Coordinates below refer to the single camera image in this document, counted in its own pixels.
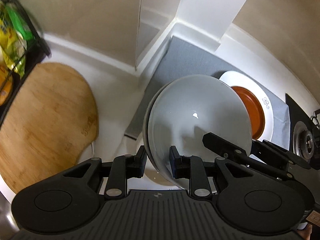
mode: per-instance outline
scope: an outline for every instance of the wooden cutting board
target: wooden cutting board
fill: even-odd
[[[98,135],[85,79],[60,63],[35,66],[0,128],[0,174],[14,193],[77,163]]]

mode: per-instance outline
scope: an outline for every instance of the white plate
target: white plate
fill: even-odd
[[[214,162],[202,137],[212,132],[250,154],[251,123],[239,96],[216,78],[192,75],[169,84],[157,97],[148,123],[148,142],[157,169],[167,180],[188,189],[188,179],[172,177],[169,148]]]
[[[230,87],[243,87],[255,95],[262,106],[265,118],[264,130],[258,140],[271,141],[273,134],[273,111],[271,102],[262,88],[252,79],[236,71],[227,71],[223,73],[220,80]]]

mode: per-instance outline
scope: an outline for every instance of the gray dish mat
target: gray dish mat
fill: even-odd
[[[229,64],[228,62],[190,44],[173,37],[167,54],[161,60],[158,68],[152,76],[142,101],[129,124],[125,135],[137,138],[142,132],[143,117],[148,104],[165,84],[172,82],[180,77],[204,74],[215,78],[220,78],[226,71],[242,71]],[[271,142],[289,149],[290,142],[290,117],[289,107],[275,94],[270,92],[260,83],[256,82],[270,99],[273,109],[273,135]]]

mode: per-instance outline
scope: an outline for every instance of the green snack bag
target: green snack bag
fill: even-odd
[[[13,4],[6,4],[5,8],[9,14],[10,20],[12,21],[13,28],[21,33],[23,39],[25,41],[34,39],[34,36],[30,31],[28,24],[17,12],[15,6]]]
[[[10,70],[14,69],[15,73],[18,73],[22,78],[26,63],[24,53],[27,48],[27,42],[14,29],[2,1],[0,1],[0,47],[3,56],[0,65],[6,65]]]

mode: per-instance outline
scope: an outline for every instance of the white wall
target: white wall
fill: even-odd
[[[176,17],[219,40],[246,0],[181,0]]]
[[[320,0],[247,0],[233,23],[261,42],[320,103],[319,5]]]
[[[176,16],[180,0],[141,0],[137,64]]]
[[[140,0],[19,0],[46,33],[134,67]]]

